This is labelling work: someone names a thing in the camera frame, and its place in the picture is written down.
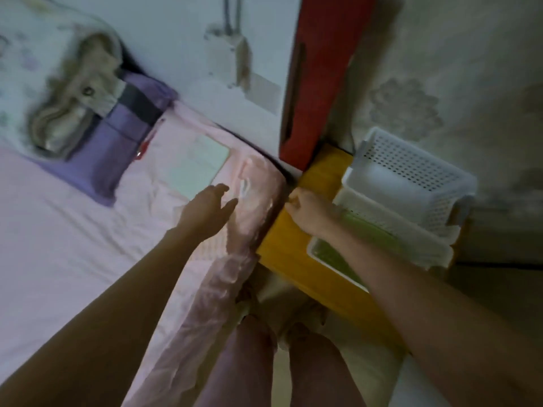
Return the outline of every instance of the perforated basket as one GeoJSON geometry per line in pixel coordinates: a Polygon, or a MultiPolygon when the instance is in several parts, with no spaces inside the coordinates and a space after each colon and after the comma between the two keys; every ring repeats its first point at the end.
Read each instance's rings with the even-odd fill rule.
{"type": "Polygon", "coordinates": [[[477,178],[377,127],[358,148],[342,183],[453,244],[469,213],[477,178]],[[456,222],[449,218],[456,205],[456,222]]]}
{"type": "MultiPolygon", "coordinates": [[[[337,193],[333,203],[390,233],[401,243],[406,252],[405,258],[425,270],[434,266],[447,268],[451,263],[453,257],[451,246],[447,245],[434,234],[399,217],[397,214],[391,213],[376,202],[367,198],[360,198],[353,191],[342,188],[337,193]]],[[[322,240],[313,237],[307,246],[307,253],[313,259],[340,274],[363,290],[368,291],[360,280],[354,280],[352,277],[349,277],[317,257],[316,248],[319,247],[319,243],[322,243],[322,240]]]]}

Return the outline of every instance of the green item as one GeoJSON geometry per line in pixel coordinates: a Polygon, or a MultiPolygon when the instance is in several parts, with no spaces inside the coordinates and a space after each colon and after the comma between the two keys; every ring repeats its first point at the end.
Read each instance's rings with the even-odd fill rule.
{"type": "Polygon", "coordinates": [[[192,200],[211,184],[230,154],[230,149],[208,136],[198,136],[186,156],[167,173],[171,188],[192,200]]]}
{"type": "MultiPolygon", "coordinates": [[[[350,211],[344,212],[342,222],[352,231],[354,231],[355,234],[360,238],[370,240],[375,245],[387,251],[394,252],[401,256],[405,255],[404,246],[396,237],[390,233],[387,233],[385,230],[380,229],[376,225],[363,220],[355,213],[350,211]]],[[[317,241],[313,249],[313,255],[322,262],[328,264],[330,267],[333,267],[343,275],[347,276],[347,278],[362,286],[364,285],[360,280],[360,277],[358,277],[353,269],[350,268],[349,264],[343,260],[341,254],[339,254],[326,241],[317,241]]]]}

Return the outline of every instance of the pillow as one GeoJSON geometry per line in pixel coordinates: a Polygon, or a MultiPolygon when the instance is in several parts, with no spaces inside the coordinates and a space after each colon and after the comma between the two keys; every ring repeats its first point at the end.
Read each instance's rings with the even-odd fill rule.
{"type": "Polygon", "coordinates": [[[81,142],[63,161],[38,162],[46,171],[108,207],[115,189],[154,124],[176,93],[142,74],[124,72],[126,88],[102,119],[94,116],[81,142]]]}

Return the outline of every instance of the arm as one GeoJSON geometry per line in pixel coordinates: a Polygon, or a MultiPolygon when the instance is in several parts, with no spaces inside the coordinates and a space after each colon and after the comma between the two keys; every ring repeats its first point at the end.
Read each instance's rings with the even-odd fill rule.
{"type": "Polygon", "coordinates": [[[452,405],[543,405],[540,349],[454,288],[357,238],[329,202],[303,189],[291,197],[296,224],[344,257],[452,405]]]}
{"type": "Polygon", "coordinates": [[[120,406],[190,255],[216,234],[237,200],[224,184],[187,204],[179,225],[75,316],[0,387],[0,405],[120,406]]]}

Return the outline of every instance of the bed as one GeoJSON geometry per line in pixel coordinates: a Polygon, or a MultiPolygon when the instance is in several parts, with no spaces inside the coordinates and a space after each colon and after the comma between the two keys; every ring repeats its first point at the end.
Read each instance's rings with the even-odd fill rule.
{"type": "Polygon", "coordinates": [[[254,246],[285,181],[275,166],[181,102],[156,124],[124,174],[112,208],[0,148],[0,382],[130,269],[173,227],[187,199],[162,172],[207,135],[230,149],[214,183],[241,196],[227,250],[191,258],[159,321],[126,406],[173,405],[251,273],[254,246]]]}

